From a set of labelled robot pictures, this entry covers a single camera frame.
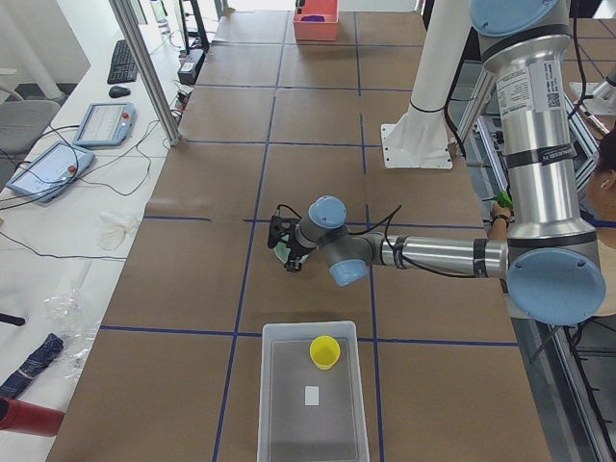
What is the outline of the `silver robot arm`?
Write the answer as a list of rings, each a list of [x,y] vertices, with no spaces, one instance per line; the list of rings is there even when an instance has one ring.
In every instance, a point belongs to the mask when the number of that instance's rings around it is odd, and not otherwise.
[[[503,238],[447,240],[394,235],[388,220],[352,232],[332,195],[305,215],[274,215],[268,245],[288,271],[319,250],[340,286],[370,267],[418,269],[445,277],[498,278],[510,311],[555,326],[596,317],[607,298],[607,271],[595,228],[580,215],[561,64],[571,39],[566,1],[439,1],[427,29],[407,111],[381,128],[388,168],[447,168],[446,125],[465,42],[477,33],[482,71],[464,114],[477,121],[498,102],[504,150],[497,185],[478,199],[511,207]]]

